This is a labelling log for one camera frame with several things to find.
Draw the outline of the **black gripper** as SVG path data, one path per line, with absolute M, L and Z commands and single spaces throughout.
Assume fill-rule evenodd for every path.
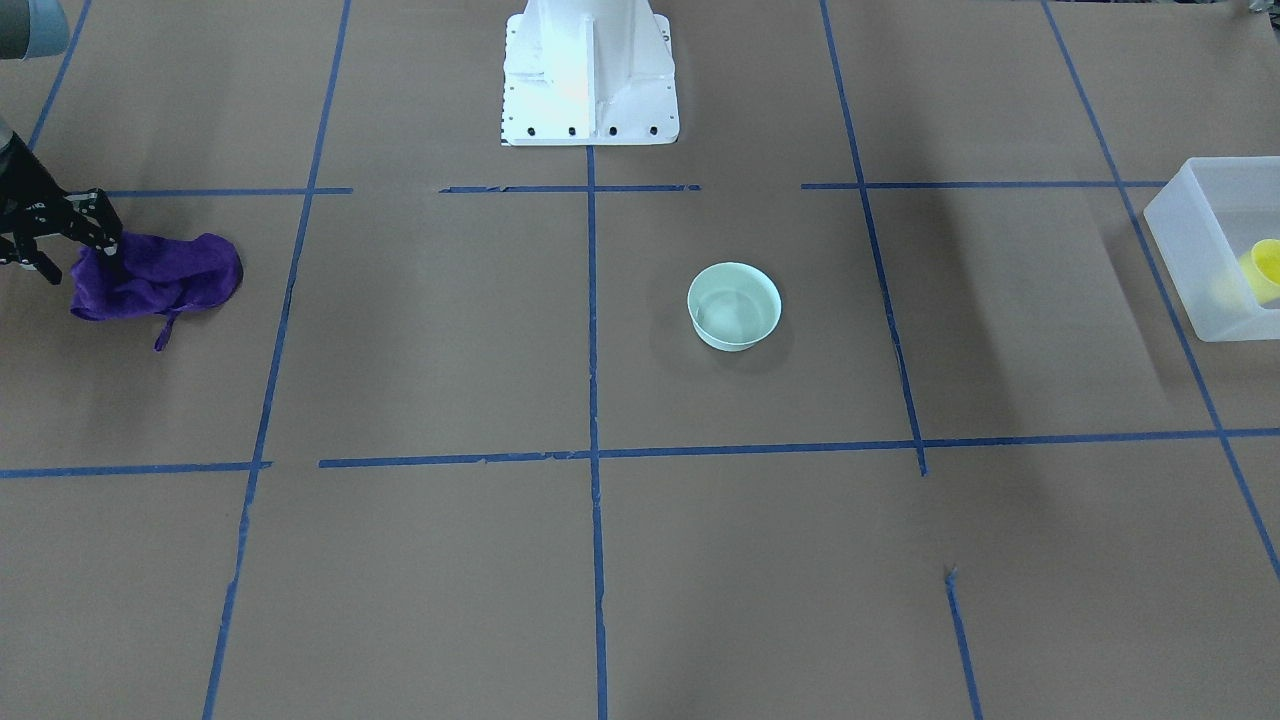
M 37 272 L 47 283 L 61 283 L 60 268 L 38 249 L 33 237 L 14 232 L 10 215 L 22 214 L 35 202 L 61 200 L 64 236 L 79 245 L 79 259 L 91 260 L 109 275 L 124 272 L 122 220 L 108 192 L 91 188 L 65 193 L 26 141 L 1 119 L 1 264 Z

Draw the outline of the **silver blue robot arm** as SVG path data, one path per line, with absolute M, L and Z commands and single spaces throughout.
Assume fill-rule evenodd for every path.
M 56 56 L 70 31 L 59 1 L 3 1 L 3 60 Z M 1 263 L 37 272 L 50 284 L 63 273 L 38 240 L 61 236 L 114 258 L 123 224 L 105 190 L 65 191 L 6 122 L 1 132 Z

